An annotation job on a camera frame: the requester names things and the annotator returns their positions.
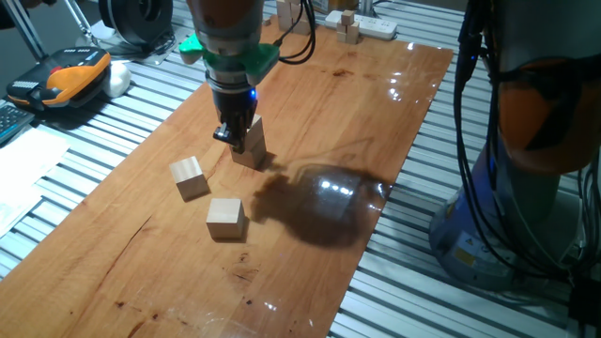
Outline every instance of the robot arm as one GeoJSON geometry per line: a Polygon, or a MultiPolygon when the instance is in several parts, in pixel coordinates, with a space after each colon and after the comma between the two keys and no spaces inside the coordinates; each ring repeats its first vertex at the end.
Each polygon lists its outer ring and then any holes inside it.
{"type": "Polygon", "coordinates": [[[260,45],[264,0],[187,0],[202,45],[207,82],[222,126],[213,137],[244,152],[256,109],[255,87],[275,65],[279,49],[260,45]],[[260,67],[250,61],[260,60],[260,67]]]}

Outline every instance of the small wooden block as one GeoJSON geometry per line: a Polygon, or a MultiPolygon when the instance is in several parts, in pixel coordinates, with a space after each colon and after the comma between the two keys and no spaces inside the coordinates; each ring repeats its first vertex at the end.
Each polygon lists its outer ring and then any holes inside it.
{"type": "Polygon", "coordinates": [[[253,148],[248,148],[244,153],[239,154],[229,147],[230,153],[232,154],[232,160],[249,168],[256,169],[259,164],[265,158],[267,154],[267,146],[265,145],[265,138],[260,139],[253,148]]]}
{"type": "Polygon", "coordinates": [[[354,23],[347,28],[347,43],[357,44],[359,40],[359,23],[354,23]]]}
{"type": "MultiPolygon", "coordinates": [[[[299,14],[301,14],[301,5],[290,4],[290,17],[292,18],[292,21],[295,22],[299,18],[299,14]]],[[[302,12],[300,19],[306,22],[309,21],[306,10],[302,12]]]]}
{"type": "Polygon", "coordinates": [[[301,35],[309,35],[311,34],[311,24],[306,21],[299,21],[297,25],[292,29],[292,33],[301,34],[301,35]]]}
{"type": "Polygon", "coordinates": [[[241,238],[244,228],[244,207],[238,198],[213,198],[207,215],[210,236],[241,238]]]}
{"type": "Polygon", "coordinates": [[[340,17],[340,21],[343,25],[352,25],[355,23],[355,12],[353,10],[345,10],[342,12],[342,17],[340,17]]]}
{"type": "Polygon", "coordinates": [[[336,37],[338,37],[338,42],[347,43],[347,33],[336,32],[336,37]]]}
{"type": "Polygon", "coordinates": [[[265,137],[263,132],[263,118],[259,114],[255,114],[253,117],[253,123],[251,128],[246,131],[246,138],[244,139],[244,147],[252,149],[260,139],[265,137]]]}
{"type": "Polygon", "coordinates": [[[208,184],[195,156],[169,164],[181,198],[188,202],[208,192],[208,184]]]}
{"type": "Polygon", "coordinates": [[[285,0],[276,0],[275,1],[275,10],[278,13],[278,16],[280,18],[291,18],[291,12],[290,12],[290,3],[286,2],[285,0]]]}
{"type": "Polygon", "coordinates": [[[336,32],[338,32],[338,33],[345,33],[346,34],[347,33],[347,27],[348,26],[345,26],[345,25],[342,24],[341,20],[338,20],[338,23],[336,24],[336,32]]]}
{"type": "Polygon", "coordinates": [[[278,24],[280,25],[281,31],[287,31],[288,28],[292,25],[292,18],[290,17],[278,17],[278,24]]]}

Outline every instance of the black device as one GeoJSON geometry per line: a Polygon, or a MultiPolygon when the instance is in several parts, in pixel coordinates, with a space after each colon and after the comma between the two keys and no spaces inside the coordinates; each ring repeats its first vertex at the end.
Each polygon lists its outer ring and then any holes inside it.
{"type": "Polygon", "coordinates": [[[17,105],[45,110],[78,107],[102,90],[111,56],[103,49],[74,47],[57,51],[8,84],[8,98],[17,105]]]}
{"type": "Polygon", "coordinates": [[[100,0],[98,4],[104,25],[143,50],[151,50],[171,29],[173,0],[100,0]]]}
{"type": "Polygon", "coordinates": [[[15,108],[9,104],[0,107],[0,145],[7,141],[12,135],[19,132],[34,115],[15,108]]]}

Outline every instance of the wood grain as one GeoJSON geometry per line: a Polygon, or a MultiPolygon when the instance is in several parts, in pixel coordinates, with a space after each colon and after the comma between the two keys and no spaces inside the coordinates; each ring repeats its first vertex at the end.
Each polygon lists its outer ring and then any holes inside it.
{"type": "Polygon", "coordinates": [[[310,62],[257,88],[261,170],[212,139],[196,90],[0,282],[0,336],[325,336],[452,57],[335,34],[319,27],[310,62]],[[211,193],[184,203],[169,163],[191,156],[211,193]],[[243,240],[211,239],[211,198],[242,200],[243,240]]]}

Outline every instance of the power strip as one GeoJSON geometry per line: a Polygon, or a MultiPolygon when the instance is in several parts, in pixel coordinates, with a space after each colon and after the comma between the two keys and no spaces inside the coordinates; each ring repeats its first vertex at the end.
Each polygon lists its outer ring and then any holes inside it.
{"type": "MultiPolygon", "coordinates": [[[[326,18],[326,27],[336,29],[336,24],[341,17],[342,11],[333,10],[326,18]]],[[[359,23],[359,34],[366,37],[390,40],[396,33],[396,23],[357,14],[355,14],[355,21],[359,23]]]]}

